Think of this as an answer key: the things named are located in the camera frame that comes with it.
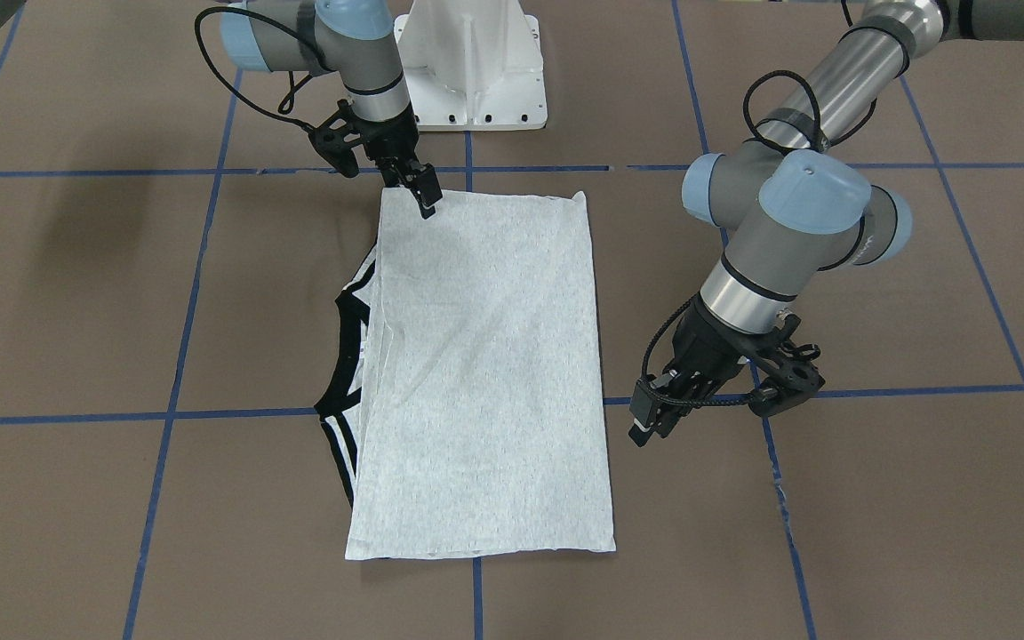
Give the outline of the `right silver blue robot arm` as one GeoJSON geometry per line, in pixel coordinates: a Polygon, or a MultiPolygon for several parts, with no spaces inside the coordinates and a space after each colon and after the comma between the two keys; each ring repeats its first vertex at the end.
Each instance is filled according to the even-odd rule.
{"type": "Polygon", "coordinates": [[[204,44],[203,24],[211,17],[219,20],[224,52],[236,68],[290,77],[280,109],[261,114],[306,133],[318,156],[346,178],[359,174],[356,150],[364,150],[387,187],[409,190],[423,218],[435,214],[443,191],[435,167],[416,154],[418,117],[385,1],[239,1],[198,13],[194,32],[204,62],[236,100],[247,104],[204,44]],[[318,124],[293,117],[302,86],[331,74],[347,94],[336,112],[318,124]]]}

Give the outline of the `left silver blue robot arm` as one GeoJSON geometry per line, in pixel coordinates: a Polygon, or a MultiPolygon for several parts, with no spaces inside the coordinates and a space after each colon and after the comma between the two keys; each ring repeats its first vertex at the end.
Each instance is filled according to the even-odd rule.
{"type": "Polygon", "coordinates": [[[644,446],[680,419],[722,406],[720,389],[746,365],[761,381],[728,406],[767,418],[816,396],[820,349],[799,345],[796,297],[818,272],[888,260],[913,232],[905,199],[830,156],[870,120],[879,93],[941,42],[1024,41],[1024,1],[868,1],[808,76],[773,70],[796,90],[756,118],[755,81],[742,101],[748,140],[731,154],[696,158],[683,207],[723,229],[728,244],[699,290],[659,328],[672,357],[654,374],[642,364],[631,396],[629,437],[644,446]]]}

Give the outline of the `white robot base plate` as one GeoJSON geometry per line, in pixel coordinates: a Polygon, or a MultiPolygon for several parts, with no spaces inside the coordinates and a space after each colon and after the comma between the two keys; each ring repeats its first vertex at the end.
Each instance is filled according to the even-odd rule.
{"type": "Polygon", "coordinates": [[[540,24],[519,1],[414,1],[394,34],[420,132],[546,126],[540,24]]]}

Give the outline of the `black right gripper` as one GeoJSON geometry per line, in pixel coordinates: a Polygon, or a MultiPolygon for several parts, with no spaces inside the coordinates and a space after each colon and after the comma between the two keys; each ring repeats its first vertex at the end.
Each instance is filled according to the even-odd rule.
{"type": "Polygon", "coordinates": [[[414,110],[407,105],[401,114],[389,120],[361,120],[362,147],[367,158],[378,167],[386,183],[402,183],[414,195],[424,220],[436,214],[442,199],[437,171],[416,157],[419,130],[414,110]]]}

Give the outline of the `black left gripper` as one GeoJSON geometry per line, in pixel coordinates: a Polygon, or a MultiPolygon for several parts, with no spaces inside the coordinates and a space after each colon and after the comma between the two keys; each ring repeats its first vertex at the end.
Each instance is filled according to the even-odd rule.
{"type": "Polygon", "coordinates": [[[629,410],[633,424],[631,442],[646,446],[654,435],[666,438],[686,414],[685,406],[671,401],[714,401],[716,393],[742,372],[748,353],[776,348],[783,332],[773,327],[765,333],[744,333],[723,323],[693,295],[680,309],[672,333],[672,357],[659,378],[638,378],[629,410]]]}

